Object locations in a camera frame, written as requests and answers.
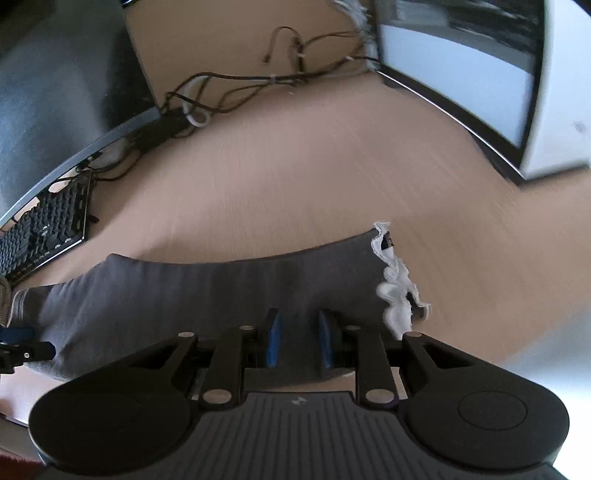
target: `reflective screen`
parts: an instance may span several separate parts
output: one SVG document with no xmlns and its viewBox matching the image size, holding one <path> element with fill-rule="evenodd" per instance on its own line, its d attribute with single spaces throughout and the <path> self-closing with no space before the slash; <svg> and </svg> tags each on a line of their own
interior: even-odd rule
<svg viewBox="0 0 591 480">
<path fill-rule="evenodd" d="M 119 0 L 0 1 L 0 219 L 153 107 Z"/>
<path fill-rule="evenodd" d="M 382 62 L 521 146 L 542 0 L 378 0 Z"/>
</svg>

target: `black frame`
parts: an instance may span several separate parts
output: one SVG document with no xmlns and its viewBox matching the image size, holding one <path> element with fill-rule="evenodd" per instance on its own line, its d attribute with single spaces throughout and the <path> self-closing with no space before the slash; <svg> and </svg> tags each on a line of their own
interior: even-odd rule
<svg viewBox="0 0 591 480">
<path fill-rule="evenodd" d="M 484 144 L 486 144 L 495 154 L 497 154 L 502 160 L 500 163 L 495 162 L 495 167 L 497 169 L 501 169 L 505 177 L 516 181 L 517 178 L 524 179 L 523 175 L 519 172 L 519 168 L 523 162 L 523 157 L 525 154 L 525 148 L 527 145 L 527 141 L 530 137 L 531 126 L 534 120 L 535 115 L 535 106 L 538 101 L 538 93 L 540 90 L 540 83 L 542 78 L 542 68 L 544 63 L 544 34 L 545 34 L 545 2 L 544 0 L 538 0 L 538 6 L 541 9 L 539 13 L 539 18 L 541 19 L 540 24 L 538 25 L 538 42 L 536 48 L 536 56 L 535 56 L 535 63 L 534 63 L 534 81 L 532 84 L 532 92 L 531 92 L 531 99 L 530 99 L 530 108 L 527 113 L 527 117 L 525 120 L 524 125 L 524 132 L 523 138 L 521 140 L 521 145 L 516 147 L 511 142 L 509 142 L 505 137 L 503 137 L 500 133 L 490 127 L 488 124 L 484 123 L 474 114 L 466 110 L 465 108 L 458 105 L 456 102 L 450 100 L 449 98 L 441 95 L 440 93 L 436 92 L 432 88 L 428 87 L 424 83 L 419 82 L 418 80 L 409 77 L 398 70 L 394 70 L 386 65 L 384 65 L 384 55 L 383 55 L 383 48 L 382 48 L 382 38 L 380 35 L 380 23 L 377 16 L 378 9 L 376 8 L 375 3 L 379 0 L 372 1 L 372 8 L 371 8 L 371 19 L 373 23 L 373 28 L 375 30 L 375 35 L 378 40 L 378 58 L 380 62 L 380 68 L 378 73 L 381 74 L 385 79 L 385 84 L 391 86 L 392 82 L 396 82 L 397 84 L 405 87 L 406 89 L 410 90 L 411 92 L 417 94 L 418 96 L 422 97 L 423 99 L 427 100 L 428 102 L 432 103 L 434 106 L 438 107 L 444 113 L 451 116 L 454 120 L 456 120 L 459 124 L 461 124 L 464 128 L 466 128 L 470 133 L 472 133 L 475 137 L 479 138 Z"/>
</svg>

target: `black monitor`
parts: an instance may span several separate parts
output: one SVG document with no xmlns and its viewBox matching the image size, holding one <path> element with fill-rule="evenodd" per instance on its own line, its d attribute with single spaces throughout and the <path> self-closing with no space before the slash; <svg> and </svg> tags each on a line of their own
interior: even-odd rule
<svg viewBox="0 0 591 480">
<path fill-rule="evenodd" d="M 158 116 L 119 0 L 0 2 L 0 225 Z"/>
<path fill-rule="evenodd" d="M 521 164 L 544 48 L 543 0 L 375 0 L 384 76 Z"/>
</svg>

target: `keyboard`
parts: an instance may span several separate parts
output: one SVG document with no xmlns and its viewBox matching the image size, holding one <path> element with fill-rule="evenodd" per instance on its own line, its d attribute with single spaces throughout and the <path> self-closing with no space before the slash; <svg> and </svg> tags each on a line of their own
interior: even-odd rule
<svg viewBox="0 0 591 480">
<path fill-rule="evenodd" d="M 43 192 L 0 238 L 0 276 L 15 286 L 36 269 L 86 239 L 91 174 L 59 192 Z"/>
</svg>

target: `gray garment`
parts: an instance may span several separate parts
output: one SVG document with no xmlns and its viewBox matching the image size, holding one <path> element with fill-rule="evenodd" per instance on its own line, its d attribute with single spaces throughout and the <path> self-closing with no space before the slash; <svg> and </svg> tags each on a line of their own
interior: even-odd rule
<svg viewBox="0 0 591 480">
<path fill-rule="evenodd" d="M 269 308 L 282 314 L 278 366 L 252 370 L 250 388 L 320 378 L 318 311 L 330 308 L 382 322 L 376 295 L 384 263 L 370 230 L 277 257 L 224 263 L 165 264 L 111 254 L 74 280 L 19 291 L 11 326 L 30 325 L 56 347 L 30 368 L 69 380 L 142 348 L 190 331 L 215 339 L 225 329 L 258 325 Z"/>
</svg>

